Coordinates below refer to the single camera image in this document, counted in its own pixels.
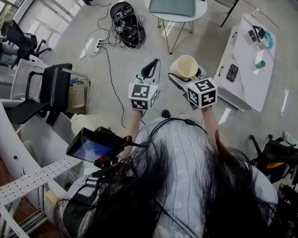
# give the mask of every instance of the white container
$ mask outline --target white container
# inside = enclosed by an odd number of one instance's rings
[[[269,43],[268,41],[266,40],[266,38],[263,38],[259,43],[258,43],[258,46],[261,48],[261,49],[266,49],[269,47]]]
[[[254,11],[252,12],[252,17],[253,17],[253,18],[256,18],[258,13],[259,13],[259,9],[256,8],[256,10],[254,10]]]
[[[191,56],[180,56],[170,67],[170,72],[183,79],[195,76],[198,72],[198,64]]]
[[[76,136],[82,128],[95,131],[98,127],[102,126],[108,128],[108,123],[100,115],[78,115],[74,114],[71,119],[71,128]]]

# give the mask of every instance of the small box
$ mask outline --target small box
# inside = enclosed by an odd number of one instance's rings
[[[129,84],[128,98],[136,110],[149,110],[159,97],[157,85]]]
[[[266,63],[264,61],[264,51],[265,50],[262,50],[257,54],[256,60],[255,60],[255,66],[258,69],[261,69],[266,66]]]
[[[198,108],[205,108],[218,101],[218,88],[212,78],[187,84],[188,100]]]

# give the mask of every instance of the black phone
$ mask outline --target black phone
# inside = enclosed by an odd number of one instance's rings
[[[238,67],[235,66],[234,64],[232,64],[228,70],[228,74],[226,76],[226,78],[231,81],[231,82],[234,82],[235,81],[235,78],[236,78],[236,75],[237,75],[237,72],[238,72]]]
[[[263,28],[261,28],[257,34],[258,38],[260,38],[261,40],[265,37],[266,32]]]
[[[252,39],[253,42],[257,41],[257,38],[256,38],[255,33],[254,33],[253,30],[249,30],[248,34],[249,34],[249,36],[250,36],[250,38]]]

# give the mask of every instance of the coffee mug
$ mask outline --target coffee mug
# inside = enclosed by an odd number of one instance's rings
[[[170,67],[170,72],[183,78],[194,78],[198,72],[198,64],[191,56],[180,56]]]

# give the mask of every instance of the blue object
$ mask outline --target blue object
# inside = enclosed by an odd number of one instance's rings
[[[265,31],[266,32],[266,40],[268,41],[268,49],[271,49],[274,46],[274,40],[273,40],[273,36],[269,31]]]

